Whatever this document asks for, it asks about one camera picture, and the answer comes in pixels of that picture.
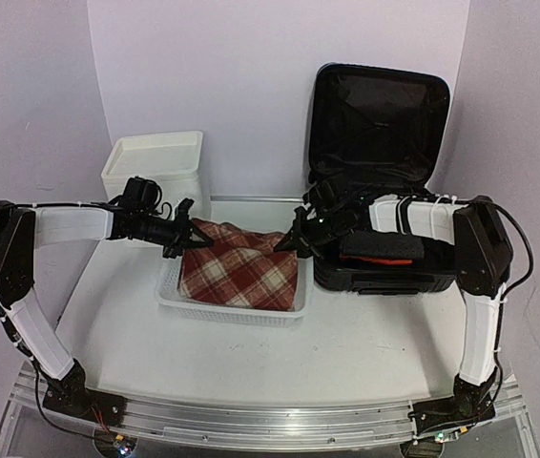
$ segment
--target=black pad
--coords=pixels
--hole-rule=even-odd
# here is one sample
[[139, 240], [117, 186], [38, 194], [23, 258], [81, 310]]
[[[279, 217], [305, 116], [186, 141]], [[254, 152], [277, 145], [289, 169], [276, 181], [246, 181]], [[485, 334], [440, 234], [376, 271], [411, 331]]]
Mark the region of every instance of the black pad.
[[425, 247], [420, 237], [357, 231], [343, 238], [340, 255], [379, 260], [421, 260], [425, 257]]

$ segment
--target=white wall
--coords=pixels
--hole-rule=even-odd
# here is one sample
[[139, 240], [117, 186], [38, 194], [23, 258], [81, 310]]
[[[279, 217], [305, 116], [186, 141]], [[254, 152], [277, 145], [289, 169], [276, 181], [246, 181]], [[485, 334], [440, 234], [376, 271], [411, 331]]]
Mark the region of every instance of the white wall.
[[[533, 245], [534, 280], [506, 306], [503, 347], [540, 441], [540, 2], [471, 1], [455, 107], [459, 134], [441, 188], [493, 196]], [[513, 279], [526, 267], [517, 262]]]
[[319, 67], [433, 73], [453, 88], [468, 3], [90, 0], [111, 139], [200, 129], [214, 194], [301, 195]]
[[[0, 1], [0, 198], [102, 198], [110, 149], [85, 0]], [[53, 321], [90, 252], [84, 243], [40, 253], [37, 288]], [[0, 326], [0, 418], [20, 365]]]

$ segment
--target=white plastic basket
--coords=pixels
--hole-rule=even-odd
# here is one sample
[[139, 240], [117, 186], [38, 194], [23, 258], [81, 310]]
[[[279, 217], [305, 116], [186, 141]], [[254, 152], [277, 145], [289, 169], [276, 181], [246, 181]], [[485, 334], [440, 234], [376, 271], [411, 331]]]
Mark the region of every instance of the white plastic basket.
[[178, 279], [181, 258], [166, 260], [162, 265], [156, 284], [156, 300], [170, 307], [184, 318], [220, 323], [240, 323], [257, 326], [287, 327], [299, 321], [311, 301], [313, 290], [312, 259], [298, 260], [298, 285], [291, 311], [255, 310], [214, 305], [181, 298], [178, 294]]

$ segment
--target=suitcase lid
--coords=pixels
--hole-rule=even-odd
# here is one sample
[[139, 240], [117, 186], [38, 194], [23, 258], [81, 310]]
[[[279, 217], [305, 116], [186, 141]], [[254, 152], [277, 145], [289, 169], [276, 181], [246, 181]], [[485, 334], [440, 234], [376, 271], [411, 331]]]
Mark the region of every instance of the suitcase lid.
[[429, 74], [328, 64], [317, 74], [309, 181], [354, 179], [423, 187], [447, 122], [450, 91]]

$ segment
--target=white arm segment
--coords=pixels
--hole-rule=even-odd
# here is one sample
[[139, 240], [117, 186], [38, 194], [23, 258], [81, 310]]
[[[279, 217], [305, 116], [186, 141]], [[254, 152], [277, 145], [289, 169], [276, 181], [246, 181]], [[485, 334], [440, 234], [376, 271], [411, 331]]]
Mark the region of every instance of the white arm segment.
[[71, 240], [104, 240], [111, 235], [114, 214], [102, 208], [37, 208], [34, 247]]
[[[369, 206], [372, 229], [378, 232], [400, 232], [398, 228], [398, 205], [403, 202], [397, 196], [385, 196]], [[407, 219], [413, 235], [445, 241], [454, 245], [452, 214], [465, 205], [452, 203], [410, 202]]]
[[467, 315], [459, 377], [472, 385], [484, 383], [495, 369], [495, 337], [499, 305], [505, 287], [504, 284], [501, 286], [494, 299], [463, 293]]
[[43, 370], [61, 380], [73, 367], [73, 357], [56, 337], [41, 311], [34, 289], [6, 310], [13, 326]]
[[[100, 208], [39, 208], [34, 247], [71, 240], [103, 240], [111, 235], [114, 216]], [[32, 289], [6, 310], [13, 326], [52, 378], [61, 380], [73, 367], [73, 357], [53, 332]]]
[[[385, 196], [369, 206], [372, 229], [378, 232], [400, 232], [398, 206], [403, 198]], [[407, 207], [410, 232], [418, 237], [445, 241], [454, 245], [452, 214], [465, 205], [412, 201]], [[479, 386], [495, 368], [494, 344], [499, 316], [499, 301], [504, 286], [494, 299], [464, 292], [466, 331], [463, 360], [459, 370], [462, 380]]]

